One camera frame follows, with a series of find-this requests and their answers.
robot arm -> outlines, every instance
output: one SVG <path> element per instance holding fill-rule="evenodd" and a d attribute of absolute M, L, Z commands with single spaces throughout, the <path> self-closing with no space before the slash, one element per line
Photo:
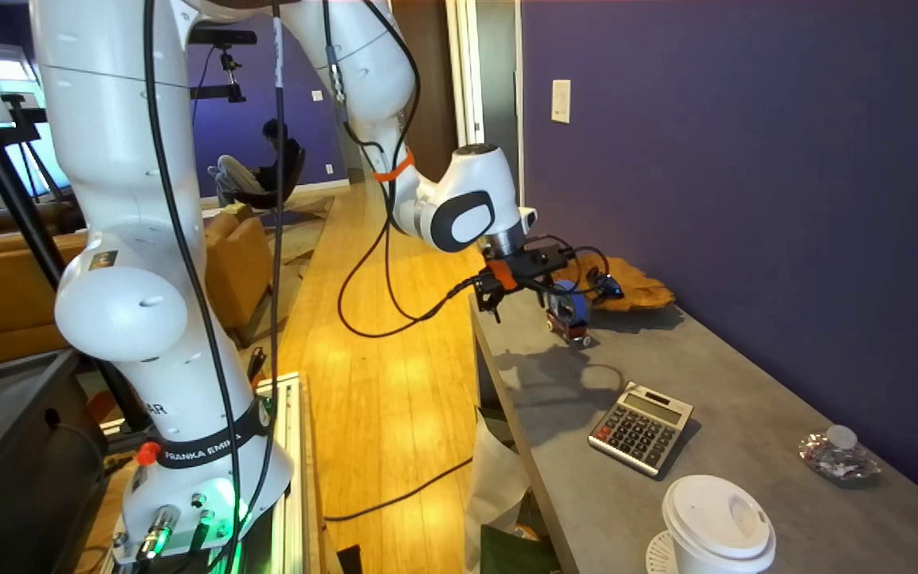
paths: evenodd
<path fill-rule="evenodd" d="M 267 3 L 29 3 L 55 145 L 89 233 L 65 271 L 55 314 L 74 347 L 128 377 L 158 435 L 123 497 L 123 557 L 220 552 L 291 486 L 291 458 L 271 443 L 265 407 L 201 286 L 206 261 L 182 39 L 201 14 L 239 19 L 250 7 Z M 393 189 L 397 228 L 446 250 L 492 239 L 501 261 L 525 258 L 525 213 L 501 151 L 458 151 L 440 181 L 414 169 L 400 143 L 414 70 L 384 7 L 300 0 L 279 19 L 343 95 L 372 172 Z M 497 294 L 518 281 L 483 275 Z"/>

calculator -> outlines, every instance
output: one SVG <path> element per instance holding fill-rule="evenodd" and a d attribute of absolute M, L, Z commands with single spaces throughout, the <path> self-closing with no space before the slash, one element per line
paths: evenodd
<path fill-rule="evenodd" d="M 687 416 L 687 401 L 628 383 L 618 401 L 588 431 L 588 447 L 647 475 L 660 475 Z"/>

black cable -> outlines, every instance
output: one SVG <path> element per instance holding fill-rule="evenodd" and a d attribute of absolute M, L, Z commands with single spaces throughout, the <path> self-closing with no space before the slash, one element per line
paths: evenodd
<path fill-rule="evenodd" d="M 410 490 L 397 495 L 397 497 L 380 501 L 380 503 L 372 503 L 372 506 L 361 506 L 361 510 L 355 510 L 355 514 L 326 514 L 326 524 L 351 524 L 351 518 L 361 518 L 361 517 L 365 517 L 365 514 L 377 514 L 377 510 L 384 510 L 384 506 L 393 506 L 393 503 L 400 503 L 400 501 L 427 490 L 431 485 L 450 477 L 452 473 L 458 473 L 458 467 L 469 464 L 469 462 L 470 462 L 470 458 L 458 458 L 454 464 L 450 464 L 450 467 L 431 475 L 427 480 L 422 480 L 418 486 L 410 486 Z"/>
<path fill-rule="evenodd" d="M 271 3 L 271 27 L 274 27 L 274 120 L 277 120 L 277 158 L 274 158 L 274 211 L 284 213 L 284 200 L 287 200 L 287 85 L 284 85 L 284 27 L 279 27 L 279 7 L 277 0 Z M 267 431 L 277 424 L 277 306 L 279 306 L 279 256 L 284 256 L 284 217 L 274 217 L 274 249 L 271 249 L 271 306 L 267 306 L 267 357 L 271 357 L 271 365 L 267 365 L 267 383 L 271 383 L 271 411 L 267 411 Z M 258 486 L 255 495 L 249 497 L 249 514 L 255 510 L 261 490 L 265 490 L 265 480 L 267 480 L 267 464 L 271 464 L 271 452 L 274 452 L 274 435 L 267 435 L 265 443 L 265 458 L 261 458 L 261 475 L 258 475 Z"/>
<path fill-rule="evenodd" d="M 210 359 L 213 359 L 213 374 L 218 374 L 218 388 L 220 388 L 223 411 L 227 411 L 227 441 L 237 443 L 237 435 L 233 435 L 233 398 L 230 398 L 230 383 L 227 383 L 223 359 L 220 359 L 218 327 L 210 321 L 204 282 L 201 282 L 201 275 L 193 269 L 187 239 L 182 233 L 182 217 L 178 217 L 169 158 L 165 158 L 158 95 L 157 95 L 157 63 L 153 63 L 153 9 L 157 9 L 157 0 L 144 0 L 144 39 L 140 39 L 144 55 L 140 56 L 144 56 L 144 89 L 147 89 L 147 124 L 150 124 L 150 140 L 153 140 L 153 154 L 157 154 L 157 165 L 158 165 L 158 183 L 163 183 L 171 235 L 174 235 L 174 246 L 178 246 L 178 256 L 182 256 L 182 263 L 185 263 L 185 275 L 192 281 L 198 311 L 204 321 L 204 335 L 206 335 L 206 347 L 210 347 Z M 230 450 L 230 464 L 233 464 L 233 533 L 230 533 L 230 540 L 239 541 L 243 518 L 239 518 L 239 450 L 237 447 Z"/>
<path fill-rule="evenodd" d="M 410 101 L 409 101 L 409 112 L 403 112 L 397 140 L 395 140 L 393 155 L 389 155 L 389 165 L 397 165 L 400 143 L 403 143 L 409 131 L 410 131 L 410 124 L 414 124 L 418 101 L 422 101 L 422 70 L 418 70 L 414 55 L 409 50 L 403 39 L 397 34 L 397 27 L 384 19 L 384 11 L 383 11 L 372 0 L 362 0 L 362 7 L 383 22 L 383 27 L 393 34 L 393 40 L 397 43 L 397 50 L 403 55 L 409 65 L 410 65 L 410 73 L 414 73 L 414 95 L 410 95 Z M 329 0 L 323 0 L 323 22 L 326 22 L 329 76 L 331 76 L 331 85 L 337 85 L 340 95 L 343 95 L 343 82 L 340 82 L 340 76 L 334 76 L 334 73 L 337 73 L 337 55 L 334 55 L 334 39 L 331 39 L 331 7 L 329 7 Z M 380 143 L 362 143 L 347 120 L 343 120 L 343 131 L 347 131 L 351 140 L 356 140 L 361 145 L 377 145 L 377 151 L 383 154 Z M 434 303 L 427 311 L 409 311 L 409 308 L 400 306 L 400 299 L 395 296 L 395 282 L 393 282 L 393 208 L 395 208 L 395 178 L 393 178 L 389 183 L 380 183 L 380 189 L 383 189 L 383 200 L 384 200 L 384 221 L 383 221 L 380 233 L 372 235 L 372 242 L 365 246 L 365 250 L 361 256 L 361 261 L 347 271 L 347 278 L 340 281 L 340 289 L 337 289 L 337 318 L 343 321 L 347 332 L 355 332 L 355 335 L 361 335 L 361 339 L 389 339 L 389 335 L 409 332 L 409 327 L 414 327 L 418 321 L 427 321 L 431 314 L 437 314 L 446 299 L 452 299 L 462 286 L 469 286 L 469 282 L 474 281 L 474 278 L 458 281 L 458 282 L 454 282 L 446 296 L 440 296 L 440 303 Z M 351 281 L 356 278 L 356 271 L 368 261 L 368 256 L 372 256 L 380 246 L 384 249 L 384 278 L 383 278 L 383 281 L 384 281 L 384 294 L 389 294 L 395 311 L 403 314 L 403 321 L 395 326 L 395 327 L 384 327 L 384 332 L 362 332 L 362 327 L 356 327 L 356 326 L 343 314 L 343 294 L 347 294 Z"/>
<path fill-rule="evenodd" d="M 596 246 L 576 246 L 576 250 L 593 250 L 593 256 L 599 258 L 599 263 L 601 263 L 601 275 L 611 271 L 611 261 L 610 261 L 610 256 L 605 256 L 601 249 L 596 249 Z"/>
<path fill-rule="evenodd" d="M 618 377 L 618 388 L 626 388 L 632 383 L 618 364 L 584 364 L 584 371 L 610 371 L 610 374 L 614 374 Z"/>
<path fill-rule="evenodd" d="M 558 246 L 564 246 L 566 250 L 576 250 L 566 239 L 561 239 L 561 235 L 554 235 L 554 233 L 525 235 L 522 246 L 531 246 L 531 242 L 558 242 Z"/>

person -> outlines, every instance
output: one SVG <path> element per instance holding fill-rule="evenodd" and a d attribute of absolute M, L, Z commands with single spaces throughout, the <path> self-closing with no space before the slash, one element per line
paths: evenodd
<path fill-rule="evenodd" d="M 284 155 L 284 183 L 279 189 L 284 189 L 284 198 L 291 198 L 291 192 L 300 181 L 306 151 L 300 145 L 297 137 L 291 137 L 287 124 L 279 124 L 277 117 L 265 120 L 261 132 L 271 143 L 271 151 Z M 277 158 L 271 165 L 255 169 L 255 178 L 265 192 L 274 193 L 277 192 Z"/>

wooden table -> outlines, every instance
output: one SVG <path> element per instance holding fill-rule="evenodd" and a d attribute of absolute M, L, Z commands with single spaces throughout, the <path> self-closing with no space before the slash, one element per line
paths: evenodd
<path fill-rule="evenodd" d="M 918 485 L 887 462 L 868 486 L 805 467 L 797 443 L 828 419 L 683 308 L 593 314 L 585 351 L 552 335 L 531 294 L 507 296 L 501 321 L 474 314 L 474 326 L 566 574 L 647 569 L 660 501 L 678 475 L 722 475 L 755 495 L 776 530 L 776 574 L 918 569 Z M 626 379 L 695 406 L 663 477 L 585 443 Z"/>

